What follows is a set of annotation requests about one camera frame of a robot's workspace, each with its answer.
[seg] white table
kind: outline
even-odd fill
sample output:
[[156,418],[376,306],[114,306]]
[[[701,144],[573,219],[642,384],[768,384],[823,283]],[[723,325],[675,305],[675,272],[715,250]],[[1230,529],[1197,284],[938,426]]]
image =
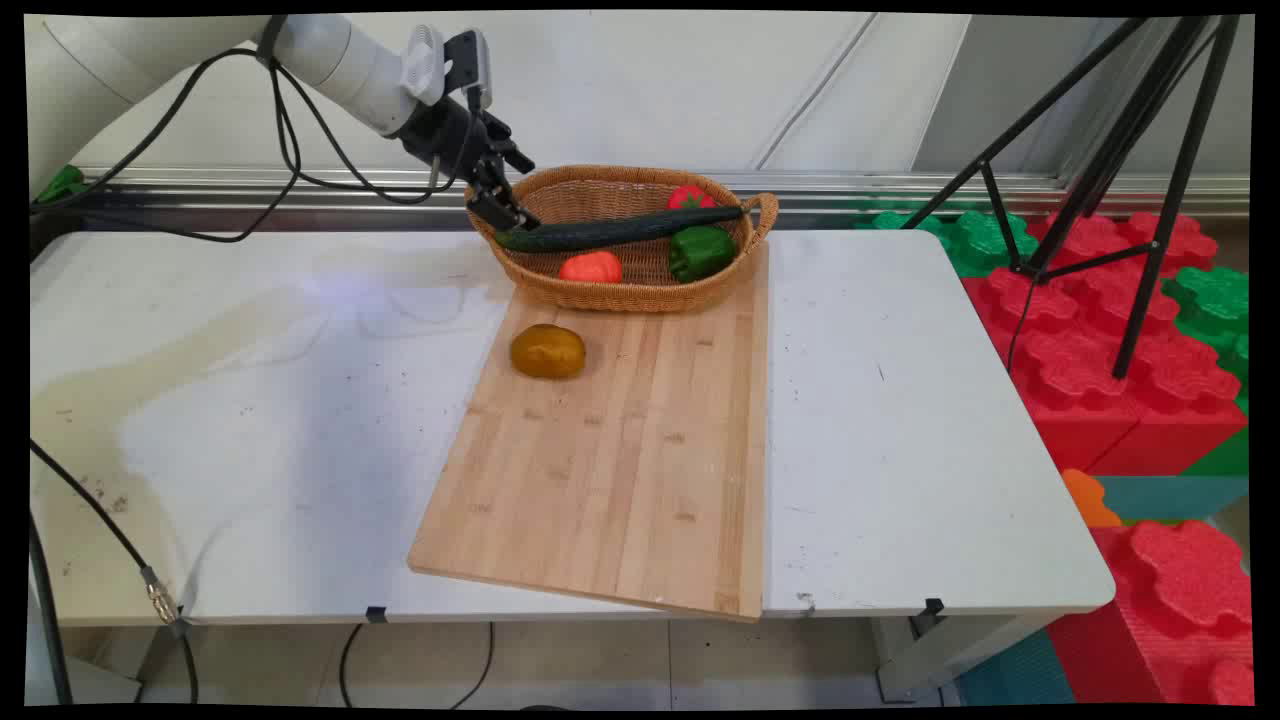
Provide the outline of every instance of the white table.
[[[937,241],[769,245],[765,615],[941,598],[919,642],[886,635],[901,694],[1110,601]],[[76,233],[31,270],[32,433],[198,623],[668,618],[406,566],[509,297],[474,233]],[[63,621],[156,623],[129,557],[31,460]]]

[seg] wooden cutting board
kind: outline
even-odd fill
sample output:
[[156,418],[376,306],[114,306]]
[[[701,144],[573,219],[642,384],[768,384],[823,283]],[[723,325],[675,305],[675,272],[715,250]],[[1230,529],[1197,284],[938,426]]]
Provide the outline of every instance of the wooden cutting board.
[[[698,313],[567,310],[517,291],[410,568],[759,619],[767,251]],[[511,338],[536,323],[582,336],[579,377],[512,368]]]

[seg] basket handle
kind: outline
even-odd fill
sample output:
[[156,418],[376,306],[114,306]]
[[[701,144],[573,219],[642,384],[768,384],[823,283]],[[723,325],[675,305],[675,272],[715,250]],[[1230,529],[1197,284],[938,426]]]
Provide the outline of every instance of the basket handle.
[[742,211],[746,213],[748,217],[750,217],[754,208],[760,209],[760,220],[755,223],[755,232],[751,233],[751,237],[742,247],[742,255],[748,255],[755,250],[755,247],[760,245],[760,241],[764,240],[764,236],[769,234],[769,231],[773,228],[773,222],[778,219],[778,196],[772,192],[762,192],[748,197],[746,202],[742,204]]

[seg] wicker basket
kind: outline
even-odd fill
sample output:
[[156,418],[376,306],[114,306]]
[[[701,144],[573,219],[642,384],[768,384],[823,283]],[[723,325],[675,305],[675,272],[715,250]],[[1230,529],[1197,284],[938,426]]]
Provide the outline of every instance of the wicker basket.
[[[516,183],[520,202],[544,223],[581,223],[630,218],[667,208],[667,199],[680,186],[703,188],[718,205],[741,205],[741,218],[718,223],[737,245],[733,263],[719,273],[681,284],[668,269],[671,238],[628,242],[608,247],[622,260],[621,283],[562,281],[561,264],[577,252],[513,252],[498,245],[494,229],[474,214],[471,224],[489,241],[507,277],[531,296],[562,307],[628,313],[680,313],[710,305],[733,288],[754,268],[751,251],[764,241],[778,217],[778,199],[760,193],[746,202],[728,188],[701,176],[680,170],[620,168],[612,165],[567,165],[544,170]],[[467,199],[471,190],[467,190]],[[760,209],[759,224],[751,227],[753,208]]]

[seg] cucumber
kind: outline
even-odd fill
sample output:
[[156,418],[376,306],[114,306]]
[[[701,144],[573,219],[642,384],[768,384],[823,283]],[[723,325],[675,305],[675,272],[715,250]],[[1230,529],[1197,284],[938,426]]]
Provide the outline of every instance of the cucumber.
[[498,245],[516,252],[594,250],[623,242],[655,240],[694,225],[722,223],[740,218],[741,215],[742,209],[736,205],[686,208],[663,210],[652,215],[622,218],[621,220],[561,223],[539,225],[531,231],[515,229],[511,232],[498,232],[494,234],[494,240],[498,241]]

